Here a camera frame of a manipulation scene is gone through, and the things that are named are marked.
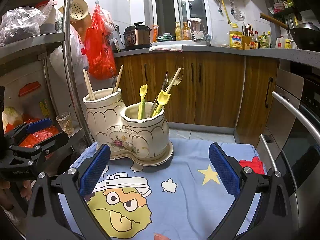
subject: plastic cup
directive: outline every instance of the plastic cup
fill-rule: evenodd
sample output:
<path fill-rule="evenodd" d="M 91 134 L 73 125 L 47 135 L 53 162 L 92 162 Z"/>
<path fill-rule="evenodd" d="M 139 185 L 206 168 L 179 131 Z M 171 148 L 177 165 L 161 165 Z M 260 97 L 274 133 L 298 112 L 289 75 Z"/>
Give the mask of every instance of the plastic cup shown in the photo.
<path fill-rule="evenodd" d="M 57 116 L 56 120 L 58 121 L 62 130 L 67 135 L 70 135 L 75 131 L 75 129 L 73 128 L 73 125 L 72 125 L 70 112 L 65 112 L 63 114 L 60 114 L 59 116 Z"/>

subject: scissors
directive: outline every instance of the scissors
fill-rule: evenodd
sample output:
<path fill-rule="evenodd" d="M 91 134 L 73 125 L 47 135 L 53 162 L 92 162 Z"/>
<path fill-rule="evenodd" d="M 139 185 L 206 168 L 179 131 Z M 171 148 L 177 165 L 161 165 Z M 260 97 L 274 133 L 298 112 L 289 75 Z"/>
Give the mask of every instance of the scissors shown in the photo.
<path fill-rule="evenodd" d="M 253 27 L 250 23 L 248 23 L 248 30 L 249 30 L 249 35 L 251 32 L 253 32 Z"/>

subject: blue gripper pad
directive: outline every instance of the blue gripper pad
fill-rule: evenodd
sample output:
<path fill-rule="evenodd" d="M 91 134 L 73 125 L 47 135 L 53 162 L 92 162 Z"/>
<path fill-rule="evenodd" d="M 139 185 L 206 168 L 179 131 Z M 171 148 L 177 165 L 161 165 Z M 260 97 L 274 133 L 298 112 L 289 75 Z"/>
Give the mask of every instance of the blue gripper pad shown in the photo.
<path fill-rule="evenodd" d="M 237 198 L 240 194 L 240 179 L 226 159 L 226 154 L 219 145 L 217 146 L 215 143 L 210 145 L 209 159 L 222 180 L 227 192 Z"/>
<path fill-rule="evenodd" d="M 28 125 L 27 133 L 35 133 L 41 131 L 45 128 L 48 128 L 52 125 L 52 121 L 50 118 L 42 119 L 37 122 L 31 123 Z"/>
<path fill-rule="evenodd" d="M 79 193 L 82 197 L 92 193 L 101 174 L 103 173 L 103 170 L 110 160 L 110 154 L 110 148 L 106 144 L 103 144 L 97 151 L 94 160 L 80 179 Z"/>

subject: metal screw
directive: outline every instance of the metal screw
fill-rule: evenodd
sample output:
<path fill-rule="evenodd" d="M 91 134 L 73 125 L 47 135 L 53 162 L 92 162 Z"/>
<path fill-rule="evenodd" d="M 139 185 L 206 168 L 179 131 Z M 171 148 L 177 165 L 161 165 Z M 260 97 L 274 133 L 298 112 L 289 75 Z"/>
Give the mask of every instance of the metal screw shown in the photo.
<path fill-rule="evenodd" d="M 68 174 L 72 175 L 72 174 L 75 174 L 76 173 L 76 169 L 75 168 L 71 168 L 68 170 Z"/>
<path fill-rule="evenodd" d="M 281 172 L 280 171 L 275 171 L 275 176 L 280 178 L 281 177 Z"/>
<path fill-rule="evenodd" d="M 252 172 L 252 169 L 250 167 L 244 167 L 243 171 L 247 174 L 250 174 Z"/>
<path fill-rule="evenodd" d="M 38 177 L 39 177 L 40 179 L 43 179 L 43 178 L 45 177 L 45 173 L 44 173 L 44 172 L 40 172 L 39 175 L 38 175 Z"/>

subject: white plastic bag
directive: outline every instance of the white plastic bag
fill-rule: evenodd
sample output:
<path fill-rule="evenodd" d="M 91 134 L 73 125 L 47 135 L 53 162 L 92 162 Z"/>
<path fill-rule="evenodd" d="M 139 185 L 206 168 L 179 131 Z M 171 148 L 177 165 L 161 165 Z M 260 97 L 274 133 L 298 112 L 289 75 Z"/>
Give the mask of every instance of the white plastic bag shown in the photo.
<path fill-rule="evenodd" d="M 54 7 L 56 10 L 56 32 L 62 31 L 62 13 Z"/>
<path fill-rule="evenodd" d="M 110 12 L 103 8 L 100 8 L 100 13 L 107 33 L 112 33 L 116 28 L 113 24 Z"/>
<path fill-rule="evenodd" d="M 40 28 L 51 12 L 50 0 L 42 12 L 33 7 L 19 7 L 7 11 L 0 25 L 0 46 L 40 34 Z"/>
<path fill-rule="evenodd" d="M 79 35 L 74 27 L 70 25 L 70 46 L 71 46 L 71 58 L 73 65 L 73 72 L 75 74 L 76 84 L 81 84 L 84 81 L 83 68 L 89 66 L 86 55 L 82 55 L 81 49 L 83 45 L 80 44 Z M 66 72 L 64 69 L 62 45 L 57 47 L 50 54 L 50 62 L 52 67 L 58 76 L 67 83 Z"/>

